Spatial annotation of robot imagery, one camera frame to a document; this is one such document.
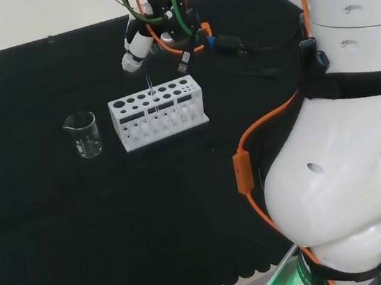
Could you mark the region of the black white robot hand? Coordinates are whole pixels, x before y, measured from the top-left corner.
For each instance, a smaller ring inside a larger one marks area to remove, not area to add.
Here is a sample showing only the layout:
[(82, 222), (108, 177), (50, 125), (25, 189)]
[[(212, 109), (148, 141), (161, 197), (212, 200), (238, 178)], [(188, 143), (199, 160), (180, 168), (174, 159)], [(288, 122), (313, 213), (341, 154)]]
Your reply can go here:
[(129, 11), (125, 32), (124, 71), (140, 70), (154, 47), (180, 59), (184, 70), (194, 54), (205, 49), (209, 25), (201, 23), (194, 0), (120, 0)]

